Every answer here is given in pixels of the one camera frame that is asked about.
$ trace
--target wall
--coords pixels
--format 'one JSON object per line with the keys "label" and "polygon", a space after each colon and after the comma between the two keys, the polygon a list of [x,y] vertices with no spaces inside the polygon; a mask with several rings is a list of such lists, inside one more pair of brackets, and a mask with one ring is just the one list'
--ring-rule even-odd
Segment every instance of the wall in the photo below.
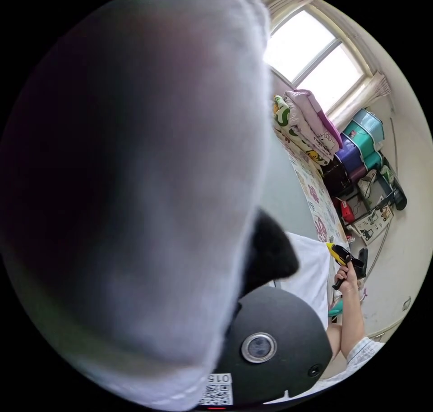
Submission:
{"label": "wall", "polygon": [[317,239],[313,218],[289,156],[271,135],[270,159],[261,205],[284,230]]}

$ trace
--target purple drawer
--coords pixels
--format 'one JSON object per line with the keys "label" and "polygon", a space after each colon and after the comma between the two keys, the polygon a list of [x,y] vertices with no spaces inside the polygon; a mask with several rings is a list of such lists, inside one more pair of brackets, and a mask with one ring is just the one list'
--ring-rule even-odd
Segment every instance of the purple drawer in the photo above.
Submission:
{"label": "purple drawer", "polygon": [[358,147],[343,133],[341,135],[343,147],[335,154],[343,163],[347,174],[350,175],[355,170],[364,165],[361,152]]}
{"label": "purple drawer", "polygon": [[362,165],[350,173],[349,178],[353,183],[357,183],[361,178],[367,174],[367,167]]}

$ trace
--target red object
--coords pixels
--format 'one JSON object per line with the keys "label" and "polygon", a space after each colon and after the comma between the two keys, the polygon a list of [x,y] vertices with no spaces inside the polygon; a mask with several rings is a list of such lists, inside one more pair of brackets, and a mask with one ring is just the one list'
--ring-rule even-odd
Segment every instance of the red object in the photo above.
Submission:
{"label": "red object", "polygon": [[343,220],[347,223],[352,223],[355,221],[355,216],[353,215],[352,208],[345,201],[341,201],[341,216]]}

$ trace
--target pink blanket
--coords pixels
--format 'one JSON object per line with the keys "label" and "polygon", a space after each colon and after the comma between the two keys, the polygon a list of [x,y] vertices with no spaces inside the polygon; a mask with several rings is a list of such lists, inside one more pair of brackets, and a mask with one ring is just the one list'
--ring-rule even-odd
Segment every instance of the pink blanket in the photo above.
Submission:
{"label": "pink blanket", "polygon": [[330,154],[335,154],[343,147],[340,133],[327,118],[311,91],[306,89],[287,90],[285,92],[286,97],[299,107],[308,125]]}

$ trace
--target window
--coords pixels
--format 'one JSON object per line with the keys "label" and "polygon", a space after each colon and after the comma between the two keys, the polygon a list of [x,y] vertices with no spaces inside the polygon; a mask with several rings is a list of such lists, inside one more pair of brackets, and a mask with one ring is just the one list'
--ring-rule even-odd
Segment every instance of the window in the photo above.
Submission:
{"label": "window", "polygon": [[265,61],[295,88],[313,92],[325,113],[365,77],[342,40],[307,10],[290,17],[272,35]]}

